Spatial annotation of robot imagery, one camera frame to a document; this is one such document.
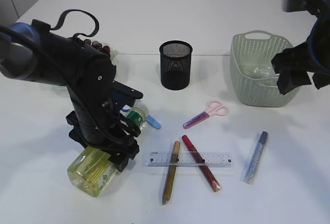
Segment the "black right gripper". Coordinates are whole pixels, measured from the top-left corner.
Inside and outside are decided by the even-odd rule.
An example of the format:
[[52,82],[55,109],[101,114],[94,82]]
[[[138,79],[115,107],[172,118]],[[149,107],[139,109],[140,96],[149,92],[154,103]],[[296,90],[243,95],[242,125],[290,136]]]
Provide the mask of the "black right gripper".
[[319,73],[311,43],[303,42],[295,47],[284,49],[271,60],[276,74],[279,74],[277,87],[285,95],[305,85],[311,85],[307,72],[313,72],[313,82],[317,89],[330,85],[330,76]]

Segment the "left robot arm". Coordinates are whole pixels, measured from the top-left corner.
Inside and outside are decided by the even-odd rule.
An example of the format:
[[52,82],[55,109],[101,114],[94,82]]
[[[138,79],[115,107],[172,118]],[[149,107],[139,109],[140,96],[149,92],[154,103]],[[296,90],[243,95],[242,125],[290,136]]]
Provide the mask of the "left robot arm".
[[108,153],[118,171],[139,153],[140,129],[121,110],[143,98],[142,92],[117,82],[109,56],[77,36],[56,35],[38,20],[2,26],[1,74],[66,86],[74,108],[66,117],[70,138]]

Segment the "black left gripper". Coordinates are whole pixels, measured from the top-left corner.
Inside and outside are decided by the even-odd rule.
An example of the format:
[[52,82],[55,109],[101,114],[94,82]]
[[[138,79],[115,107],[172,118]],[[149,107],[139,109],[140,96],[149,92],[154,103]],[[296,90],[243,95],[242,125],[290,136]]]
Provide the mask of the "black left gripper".
[[86,144],[109,153],[108,160],[122,172],[140,152],[135,138],[141,131],[120,111],[143,93],[113,79],[72,81],[67,87]]

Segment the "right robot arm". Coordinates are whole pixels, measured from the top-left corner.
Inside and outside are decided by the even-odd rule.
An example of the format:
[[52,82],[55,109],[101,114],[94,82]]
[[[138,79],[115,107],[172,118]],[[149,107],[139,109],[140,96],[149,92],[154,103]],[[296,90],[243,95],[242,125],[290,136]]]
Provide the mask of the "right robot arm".
[[277,87],[285,95],[311,85],[329,85],[329,0],[282,0],[284,12],[308,11],[317,20],[303,43],[283,50],[271,60],[279,75]]

